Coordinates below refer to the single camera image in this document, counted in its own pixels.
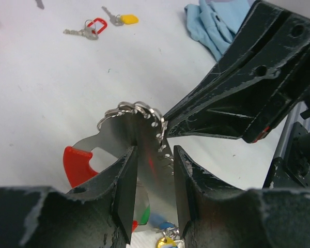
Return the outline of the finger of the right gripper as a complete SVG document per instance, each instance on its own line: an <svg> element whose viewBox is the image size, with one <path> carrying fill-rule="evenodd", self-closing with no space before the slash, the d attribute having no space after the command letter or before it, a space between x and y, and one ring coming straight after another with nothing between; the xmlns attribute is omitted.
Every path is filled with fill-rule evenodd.
<svg viewBox="0 0 310 248"><path fill-rule="evenodd" d="M170 121L283 118L310 89L310 18L256 1L233 43L165 115Z"/></svg>
<svg viewBox="0 0 310 248"><path fill-rule="evenodd" d="M265 118L250 121L236 116L217 114L213 119L206 120L199 119L196 121L170 121L168 119L169 125L167 136L180 137L197 135L228 139L241 138L247 143L254 143L266 136L282 121L283 118L277 118L273 121L267 121Z"/></svg>

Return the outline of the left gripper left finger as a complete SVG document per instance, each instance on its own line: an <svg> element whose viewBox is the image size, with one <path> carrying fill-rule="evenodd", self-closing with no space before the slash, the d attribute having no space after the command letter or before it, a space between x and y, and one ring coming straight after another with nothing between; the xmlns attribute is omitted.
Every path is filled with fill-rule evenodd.
<svg viewBox="0 0 310 248"><path fill-rule="evenodd" d="M125 247L131 242L138 149L68 193L0 187L0 247Z"/></svg>

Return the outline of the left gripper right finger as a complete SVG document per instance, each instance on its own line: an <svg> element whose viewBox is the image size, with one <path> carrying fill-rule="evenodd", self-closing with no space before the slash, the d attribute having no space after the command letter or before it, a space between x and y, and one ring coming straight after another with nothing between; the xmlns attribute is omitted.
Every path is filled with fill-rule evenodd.
<svg viewBox="0 0 310 248"><path fill-rule="evenodd" d="M180 146L174 183L186 247L310 247L310 188L241 190Z"/></svg>

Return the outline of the green key tag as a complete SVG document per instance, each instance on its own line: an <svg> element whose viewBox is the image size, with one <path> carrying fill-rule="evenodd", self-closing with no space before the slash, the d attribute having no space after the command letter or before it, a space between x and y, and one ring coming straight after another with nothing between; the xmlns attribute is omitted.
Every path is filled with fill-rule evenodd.
<svg viewBox="0 0 310 248"><path fill-rule="evenodd" d="M150 206L148 205L146 207L146 209L144 210L142 216L141 216L141 219L139 221L139 225L146 225L148 220L149 220L149 217L150 217Z"/></svg>

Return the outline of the yellow key tag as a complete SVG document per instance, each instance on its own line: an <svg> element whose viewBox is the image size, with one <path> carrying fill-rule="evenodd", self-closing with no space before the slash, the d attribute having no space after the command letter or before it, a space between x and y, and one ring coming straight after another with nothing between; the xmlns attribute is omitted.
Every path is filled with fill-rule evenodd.
<svg viewBox="0 0 310 248"><path fill-rule="evenodd" d="M163 237L157 241L156 248L177 248L177 244L172 238Z"/></svg>

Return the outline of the blue key tag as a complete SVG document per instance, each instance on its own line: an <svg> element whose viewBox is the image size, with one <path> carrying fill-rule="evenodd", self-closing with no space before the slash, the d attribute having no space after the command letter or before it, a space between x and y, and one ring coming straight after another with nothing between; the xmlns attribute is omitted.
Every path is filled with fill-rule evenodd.
<svg viewBox="0 0 310 248"><path fill-rule="evenodd" d="M161 216L160 214L154 213L154 212L150 214L148 222L151 227L157 228L159 230L175 227L175 225L167 221L165 217Z"/></svg>

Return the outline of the red tag key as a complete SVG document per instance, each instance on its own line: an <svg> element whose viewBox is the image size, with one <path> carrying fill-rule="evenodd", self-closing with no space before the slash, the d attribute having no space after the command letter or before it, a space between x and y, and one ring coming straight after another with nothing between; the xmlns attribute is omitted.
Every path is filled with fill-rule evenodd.
<svg viewBox="0 0 310 248"><path fill-rule="evenodd" d="M96 41L99 39L99 35L107 28L107 21L102 18L95 18L93 20L86 20L84 28L80 30L65 29L63 31L66 35L74 35L85 37L88 40Z"/></svg>

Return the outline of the light blue cloth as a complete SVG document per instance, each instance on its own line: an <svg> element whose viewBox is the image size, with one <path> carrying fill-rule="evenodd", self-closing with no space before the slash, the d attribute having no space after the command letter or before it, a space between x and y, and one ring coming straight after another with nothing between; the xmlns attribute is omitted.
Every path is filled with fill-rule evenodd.
<svg viewBox="0 0 310 248"><path fill-rule="evenodd" d="M187 31L219 61L232 44L250 7L251 3L246 0L188 4L184 8Z"/></svg>

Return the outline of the yellow tag key right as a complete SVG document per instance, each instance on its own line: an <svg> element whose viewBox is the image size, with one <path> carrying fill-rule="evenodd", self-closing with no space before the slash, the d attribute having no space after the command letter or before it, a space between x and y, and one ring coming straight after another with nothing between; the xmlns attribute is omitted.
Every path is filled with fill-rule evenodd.
<svg viewBox="0 0 310 248"><path fill-rule="evenodd" d="M102 6L101 8L109 16L110 22L114 26L132 25L139 22L138 17L133 14L113 15L105 6Z"/></svg>

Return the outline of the yellow tag key upper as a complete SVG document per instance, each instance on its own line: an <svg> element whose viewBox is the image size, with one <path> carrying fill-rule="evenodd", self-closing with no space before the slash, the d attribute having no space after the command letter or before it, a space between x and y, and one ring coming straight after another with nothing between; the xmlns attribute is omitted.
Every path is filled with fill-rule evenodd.
<svg viewBox="0 0 310 248"><path fill-rule="evenodd" d="M44 10L44 4L42 2L42 0L35 0L36 5L39 9Z"/></svg>

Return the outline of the aluminium frame rail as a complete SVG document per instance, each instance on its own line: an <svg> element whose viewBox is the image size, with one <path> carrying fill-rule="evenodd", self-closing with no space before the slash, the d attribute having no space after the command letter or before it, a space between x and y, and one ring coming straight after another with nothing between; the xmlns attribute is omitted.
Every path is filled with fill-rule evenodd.
<svg viewBox="0 0 310 248"><path fill-rule="evenodd" d="M287 115L286 121L284 123L283 130L281 132L280 139L278 141L275 153L273 158L284 158L285 150L288 144L288 140L290 137L290 133L292 131L293 124L295 122L303 122L302 117L300 116L300 113L305 110L305 106L302 102L298 103L291 112Z"/></svg>

